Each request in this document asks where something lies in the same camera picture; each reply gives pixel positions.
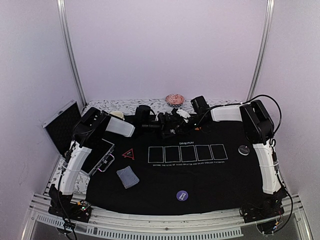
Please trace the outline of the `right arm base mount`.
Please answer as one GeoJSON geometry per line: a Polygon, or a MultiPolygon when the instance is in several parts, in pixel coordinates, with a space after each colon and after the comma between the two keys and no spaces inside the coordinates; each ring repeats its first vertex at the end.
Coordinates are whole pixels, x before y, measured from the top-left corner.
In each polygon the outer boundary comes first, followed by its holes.
{"type": "Polygon", "coordinates": [[[265,200],[260,206],[252,203],[244,204],[239,209],[239,214],[243,217],[245,223],[274,218],[273,220],[258,223],[256,225],[258,231],[264,235],[272,235],[277,230],[283,214],[285,213],[281,201],[265,200]]]}

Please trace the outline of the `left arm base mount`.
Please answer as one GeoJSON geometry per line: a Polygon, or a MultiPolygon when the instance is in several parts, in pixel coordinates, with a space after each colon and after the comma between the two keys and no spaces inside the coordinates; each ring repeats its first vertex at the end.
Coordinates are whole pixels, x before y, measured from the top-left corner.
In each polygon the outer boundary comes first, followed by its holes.
{"type": "Polygon", "coordinates": [[[71,202],[70,198],[60,197],[50,201],[48,213],[64,219],[88,223],[92,213],[91,204],[85,200],[71,202]]]}

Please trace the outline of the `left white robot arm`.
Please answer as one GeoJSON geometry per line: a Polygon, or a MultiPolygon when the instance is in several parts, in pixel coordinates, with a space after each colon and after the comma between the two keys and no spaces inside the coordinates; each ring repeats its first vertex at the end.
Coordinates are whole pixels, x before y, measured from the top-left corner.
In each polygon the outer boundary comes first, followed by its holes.
{"type": "Polygon", "coordinates": [[[101,165],[110,165],[114,143],[104,138],[105,133],[130,138],[139,130],[163,131],[170,114],[151,114],[146,105],[137,107],[135,115],[124,116],[91,107],[84,115],[77,104],[58,113],[44,128],[64,161],[57,183],[51,185],[50,193],[70,197],[79,173],[88,177],[100,171],[101,165]]]}

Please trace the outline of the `blue playing card deck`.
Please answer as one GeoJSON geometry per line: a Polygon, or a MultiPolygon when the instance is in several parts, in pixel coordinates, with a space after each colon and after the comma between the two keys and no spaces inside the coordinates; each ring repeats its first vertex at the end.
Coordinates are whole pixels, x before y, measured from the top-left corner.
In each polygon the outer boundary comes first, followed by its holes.
{"type": "Polygon", "coordinates": [[[129,189],[139,183],[140,179],[136,176],[130,166],[116,171],[125,189],[129,189]]]}

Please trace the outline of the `black round dealer button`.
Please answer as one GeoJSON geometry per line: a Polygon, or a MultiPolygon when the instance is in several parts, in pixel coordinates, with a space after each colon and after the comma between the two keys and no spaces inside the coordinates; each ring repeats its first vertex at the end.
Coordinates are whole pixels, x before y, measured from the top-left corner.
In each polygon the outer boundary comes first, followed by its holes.
{"type": "Polygon", "coordinates": [[[241,145],[238,147],[238,152],[243,156],[248,156],[250,153],[250,149],[246,145],[241,145]]]}

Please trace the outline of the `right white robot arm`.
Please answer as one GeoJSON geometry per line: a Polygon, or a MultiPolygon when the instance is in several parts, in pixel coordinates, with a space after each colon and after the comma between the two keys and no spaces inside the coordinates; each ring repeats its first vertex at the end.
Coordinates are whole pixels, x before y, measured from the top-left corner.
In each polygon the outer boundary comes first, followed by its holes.
{"type": "Polygon", "coordinates": [[[276,144],[274,135],[279,128],[275,127],[259,97],[258,95],[246,102],[209,107],[203,96],[200,96],[193,99],[195,116],[180,109],[173,110],[173,113],[182,117],[191,129],[198,128],[207,121],[241,122],[244,135],[257,155],[262,176],[262,190],[265,194],[274,195],[282,187],[279,180],[279,162],[274,150],[276,144]]]}

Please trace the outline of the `purple small blind button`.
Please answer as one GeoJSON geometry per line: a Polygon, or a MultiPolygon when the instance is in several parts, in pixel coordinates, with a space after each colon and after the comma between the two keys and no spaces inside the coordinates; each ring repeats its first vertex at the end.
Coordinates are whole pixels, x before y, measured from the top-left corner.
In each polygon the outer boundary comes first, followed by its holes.
{"type": "Polygon", "coordinates": [[[180,190],[176,193],[176,198],[180,202],[184,202],[189,198],[189,194],[185,190],[180,190]]]}

